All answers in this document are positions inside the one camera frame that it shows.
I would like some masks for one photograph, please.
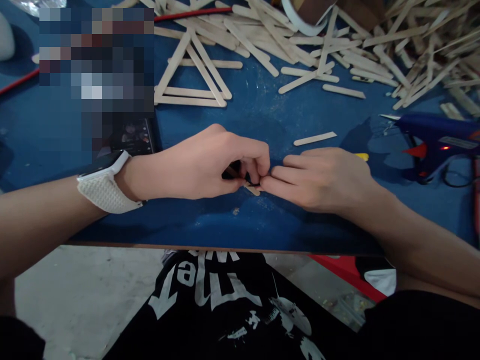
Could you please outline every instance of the left hand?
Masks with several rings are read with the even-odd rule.
[[[225,169],[237,160],[242,178],[222,179]],[[201,199],[236,192],[245,184],[247,172],[252,183],[258,184],[269,169],[265,142],[213,124],[167,150],[132,158],[115,180],[132,200]]]

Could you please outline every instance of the blue table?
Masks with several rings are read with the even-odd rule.
[[[105,6],[112,1],[69,1],[69,6]],[[30,56],[38,52],[38,20],[7,1],[0,11],[13,26],[17,53],[0,63],[0,87],[20,78],[35,66]],[[182,28],[173,23],[163,27]],[[160,80],[178,40],[155,36],[155,83]],[[272,165],[288,154],[316,147],[341,147],[368,153],[371,172],[384,187],[419,214],[475,244],[472,189],[450,188],[438,180],[429,185],[405,181],[401,169],[413,166],[402,153],[408,148],[397,129],[384,135],[392,113],[393,89],[379,83],[351,80],[337,64],[333,74],[339,86],[361,90],[366,100],[322,90],[322,82],[310,81],[286,94],[278,89],[294,80],[272,77],[255,58],[245,59],[220,46],[206,46],[212,59],[238,60],[243,69],[219,69],[233,94],[226,108],[160,105],[156,116],[162,146],[168,148],[210,124],[222,124],[238,135],[265,141]],[[272,56],[280,69],[287,64]],[[172,86],[207,90],[196,68],[182,67]],[[440,113],[439,103],[451,100],[437,87],[408,111]],[[92,159],[91,138],[82,136],[80,112],[73,112],[70,94],[60,87],[40,87],[33,80],[0,98],[0,188],[12,191],[73,175]],[[294,147],[293,141],[334,131],[337,137]],[[457,163],[468,172],[470,163]],[[123,215],[107,216],[75,236],[74,242],[109,243],[119,246],[228,248],[278,252],[379,255],[372,237],[334,215],[307,213],[267,193],[252,196],[245,189],[215,199],[188,201],[160,199]]]

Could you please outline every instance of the right hand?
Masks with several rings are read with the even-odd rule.
[[[261,179],[262,189],[309,212],[352,220],[387,192],[372,178],[364,160],[337,147],[288,155],[283,165]]]

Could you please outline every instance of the forearm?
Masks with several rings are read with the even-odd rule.
[[[480,299],[480,252],[384,191],[351,220],[379,241],[398,271]]]
[[[0,196],[0,282],[106,215],[78,192],[77,184],[68,177]]]

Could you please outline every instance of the concrete floor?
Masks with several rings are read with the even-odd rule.
[[[16,279],[17,316],[47,341],[45,359],[101,359],[152,293],[163,254],[60,246]],[[319,304],[354,291],[307,256],[265,257]]]

